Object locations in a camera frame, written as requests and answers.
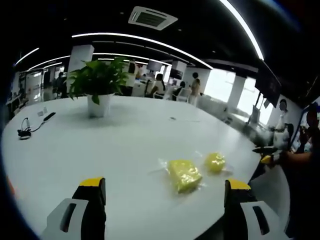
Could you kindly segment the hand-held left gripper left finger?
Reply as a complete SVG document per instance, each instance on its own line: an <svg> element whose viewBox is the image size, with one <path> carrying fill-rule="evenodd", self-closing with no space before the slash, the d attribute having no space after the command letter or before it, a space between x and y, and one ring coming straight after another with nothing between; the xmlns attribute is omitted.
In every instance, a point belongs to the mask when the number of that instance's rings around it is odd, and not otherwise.
<svg viewBox="0 0 320 240"><path fill-rule="evenodd" d="M42 240L104 240L107 214L104 177L82 181L47 217Z"/></svg>

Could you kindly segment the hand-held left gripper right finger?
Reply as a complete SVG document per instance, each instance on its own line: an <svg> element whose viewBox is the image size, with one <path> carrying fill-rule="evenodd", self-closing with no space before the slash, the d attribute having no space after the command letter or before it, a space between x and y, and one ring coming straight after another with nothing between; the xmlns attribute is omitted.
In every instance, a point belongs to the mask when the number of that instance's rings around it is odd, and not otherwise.
<svg viewBox="0 0 320 240"><path fill-rule="evenodd" d="M223 238L225 240L288 240L279 216L251 187L239 180L225 181Z"/></svg>

